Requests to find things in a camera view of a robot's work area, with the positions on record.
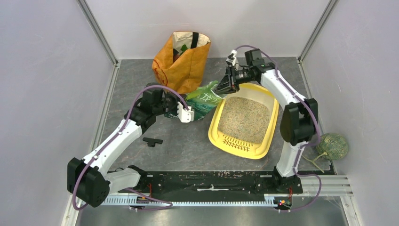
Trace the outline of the green cat litter bag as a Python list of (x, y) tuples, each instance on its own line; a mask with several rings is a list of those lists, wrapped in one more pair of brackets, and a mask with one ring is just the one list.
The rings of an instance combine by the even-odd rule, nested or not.
[[(195, 91), (186, 95), (177, 95), (175, 91), (168, 88), (166, 93), (172, 93), (176, 95), (184, 107), (188, 110), (188, 106), (191, 106), (194, 111), (194, 121), (202, 120), (212, 109), (217, 107), (219, 103), (225, 99), (226, 95), (216, 95), (213, 92), (213, 88), (217, 86), (218, 81), (211, 81), (205, 86), (198, 87)], [(168, 117), (171, 119), (178, 119), (178, 117)]]

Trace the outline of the black bag clip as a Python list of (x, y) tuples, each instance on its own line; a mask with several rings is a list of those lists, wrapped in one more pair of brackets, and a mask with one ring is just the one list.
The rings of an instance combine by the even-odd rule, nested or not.
[(142, 140), (147, 143), (148, 147), (155, 147), (156, 144), (162, 144), (163, 143), (162, 139), (155, 139), (155, 138), (149, 138), (149, 137), (143, 137)]

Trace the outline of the yellow litter box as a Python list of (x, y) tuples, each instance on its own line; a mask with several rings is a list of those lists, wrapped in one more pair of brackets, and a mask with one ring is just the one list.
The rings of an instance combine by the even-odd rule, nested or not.
[(266, 88), (253, 83), (240, 86), (216, 107), (209, 141), (238, 157), (261, 159), (271, 145), (279, 114), (279, 104)]

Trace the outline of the orange paper shopping bag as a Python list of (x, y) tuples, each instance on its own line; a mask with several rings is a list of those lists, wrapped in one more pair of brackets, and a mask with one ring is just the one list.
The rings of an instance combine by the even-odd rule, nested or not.
[(188, 94), (200, 86), (211, 39), (199, 32), (173, 32), (152, 62), (157, 82)]

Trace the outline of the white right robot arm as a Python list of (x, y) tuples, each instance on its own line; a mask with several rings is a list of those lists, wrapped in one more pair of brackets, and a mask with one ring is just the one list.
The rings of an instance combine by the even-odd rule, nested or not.
[(251, 47), (245, 52), (246, 65), (241, 66), (236, 58), (237, 49), (233, 49), (226, 58), (225, 76), (213, 89), (217, 95), (239, 91), (241, 84), (256, 81), (269, 90), (283, 109), (280, 134), (284, 145), (280, 160), (272, 174), (272, 188), (285, 192), (290, 186), (300, 182), (298, 163), (305, 147), (310, 146), (314, 135), (320, 135), (318, 125), (318, 102), (307, 99), (297, 92), (282, 76), (274, 60), (266, 63), (263, 51)]

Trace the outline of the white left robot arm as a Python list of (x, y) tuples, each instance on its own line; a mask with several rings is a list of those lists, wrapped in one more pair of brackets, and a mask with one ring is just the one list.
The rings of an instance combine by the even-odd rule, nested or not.
[(126, 148), (137, 140), (157, 116), (176, 110), (182, 123), (193, 121), (194, 112), (185, 98), (171, 88), (148, 84), (136, 96), (116, 129), (97, 148), (82, 159), (72, 158), (67, 165), (67, 190), (72, 194), (75, 210), (101, 205), (108, 195), (122, 190), (143, 192), (147, 178), (137, 170), (126, 168), (109, 172)]

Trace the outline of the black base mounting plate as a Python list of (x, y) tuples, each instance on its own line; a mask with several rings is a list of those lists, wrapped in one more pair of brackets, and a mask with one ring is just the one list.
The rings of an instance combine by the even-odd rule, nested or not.
[(144, 171), (133, 188), (169, 202), (262, 201), (264, 195), (302, 194), (302, 182), (280, 179), (274, 171)]

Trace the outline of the green netted melon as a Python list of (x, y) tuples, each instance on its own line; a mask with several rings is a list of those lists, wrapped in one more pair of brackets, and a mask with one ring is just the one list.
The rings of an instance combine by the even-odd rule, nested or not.
[(320, 143), (316, 146), (318, 155), (314, 159), (309, 159), (302, 155), (302, 158), (311, 162), (322, 173), (325, 171), (316, 163), (320, 158), (327, 160), (340, 160), (349, 152), (349, 144), (344, 136), (338, 133), (326, 133), (320, 138)]

